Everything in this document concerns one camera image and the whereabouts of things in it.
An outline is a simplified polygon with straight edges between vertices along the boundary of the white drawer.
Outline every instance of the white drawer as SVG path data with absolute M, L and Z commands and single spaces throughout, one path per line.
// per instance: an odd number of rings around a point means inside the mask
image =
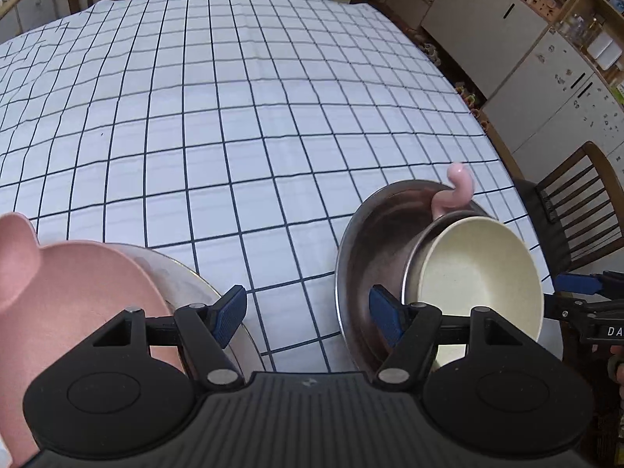
M 0 19 L 0 43 L 17 37 L 21 33 L 19 28 L 18 15 L 15 9 L 10 9 L 2 19 Z
M 33 30 L 56 19 L 52 0 L 21 0 L 16 7 L 23 32 Z

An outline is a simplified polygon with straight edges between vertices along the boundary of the pink bowl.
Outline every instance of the pink bowl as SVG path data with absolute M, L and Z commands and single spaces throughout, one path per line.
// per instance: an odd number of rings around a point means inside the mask
M 149 276 L 94 241 L 40 246 L 19 213 L 0 216 L 0 435 L 20 466 L 37 452 L 22 414 L 30 382 L 127 306 L 170 314 Z M 152 355 L 180 370 L 174 347 Z

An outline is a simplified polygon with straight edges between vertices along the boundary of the ridged black surface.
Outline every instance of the ridged black surface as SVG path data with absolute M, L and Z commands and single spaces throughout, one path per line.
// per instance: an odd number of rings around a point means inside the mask
M 115 461 L 43 452 L 28 468 L 587 468 L 572 452 L 530 461 L 465 450 L 425 421 L 406 394 L 371 387 L 360 373 L 256 374 L 214 394 L 182 434 Z

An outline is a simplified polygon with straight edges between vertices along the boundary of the circular black cover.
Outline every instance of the circular black cover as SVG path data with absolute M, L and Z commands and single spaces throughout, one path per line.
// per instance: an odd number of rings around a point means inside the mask
M 24 396 L 24 417 L 41 448 L 106 459 L 146 450 L 188 416 L 188 378 L 126 347 L 69 352 Z
M 593 398 L 581 378 L 540 347 L 491 346 L 432 373 L 423 404 L 445 434 L 467 447 L 540 457 L 578 441 Z

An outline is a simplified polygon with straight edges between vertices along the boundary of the pale yellow bowl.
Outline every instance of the pale yellow bowl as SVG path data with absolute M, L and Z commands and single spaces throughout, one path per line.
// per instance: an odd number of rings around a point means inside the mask
M 531 254 L 509 228 L 484 216 L 464 218 L 424 250 L 418 301 L 445 315 L 468 316 L 475 306 L 489 306 L 537 340 L 544 318 L 542 283 Z M 436 362 L 455 361 L 465 351 L 465 345 L 440 346 Z

